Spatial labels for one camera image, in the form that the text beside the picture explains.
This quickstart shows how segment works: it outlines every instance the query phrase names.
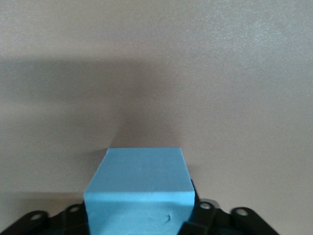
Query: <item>front face of block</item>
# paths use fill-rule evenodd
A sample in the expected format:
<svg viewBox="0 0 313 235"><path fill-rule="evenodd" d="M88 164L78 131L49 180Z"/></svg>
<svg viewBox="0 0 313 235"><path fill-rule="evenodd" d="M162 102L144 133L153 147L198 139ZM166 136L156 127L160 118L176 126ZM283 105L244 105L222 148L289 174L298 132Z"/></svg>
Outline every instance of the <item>front face of block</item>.
<svg viewBox="0 0 313 235"><path fill-rule="evenodd" d="M195 193L180 148L111 148L84 194L91 235L174 235Z"/></svg>

